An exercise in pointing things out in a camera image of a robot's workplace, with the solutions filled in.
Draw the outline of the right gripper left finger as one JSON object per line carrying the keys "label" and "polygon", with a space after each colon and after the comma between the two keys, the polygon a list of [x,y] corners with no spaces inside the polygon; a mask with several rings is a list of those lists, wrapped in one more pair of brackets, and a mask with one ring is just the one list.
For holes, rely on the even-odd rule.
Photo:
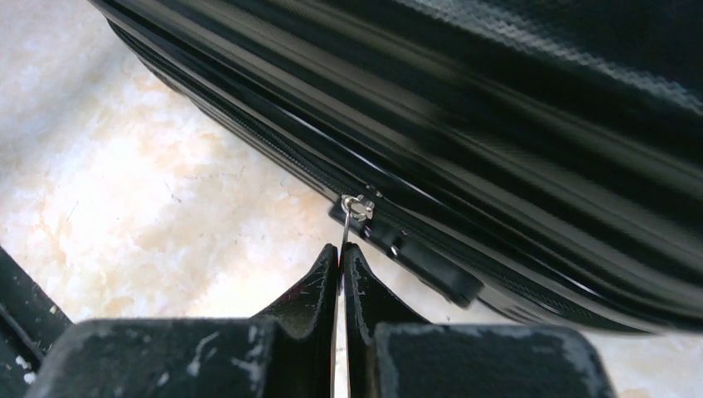
{"label": "right gripper left finger", "polygon": [[30,397],[329,397],[337,249],[249,318],[77,323],[53,345]]}

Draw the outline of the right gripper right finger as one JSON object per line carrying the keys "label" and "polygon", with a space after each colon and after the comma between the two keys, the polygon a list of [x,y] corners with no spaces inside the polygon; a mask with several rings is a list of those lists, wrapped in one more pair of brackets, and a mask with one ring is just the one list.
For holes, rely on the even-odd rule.
{"label": "right gripper right finger", "polygon": [[437,324],[393,294],[361,249],[341,257],[353,397],[612,397],[594,347],[568,328]]}

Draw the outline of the black suitcase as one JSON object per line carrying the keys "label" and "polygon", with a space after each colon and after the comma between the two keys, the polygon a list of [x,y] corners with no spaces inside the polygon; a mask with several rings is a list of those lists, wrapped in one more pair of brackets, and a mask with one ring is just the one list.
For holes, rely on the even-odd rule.
{"label": "black suitcase", "polygon": [[467,307],[702,329],[699,1],[98,1],[149,70]]}

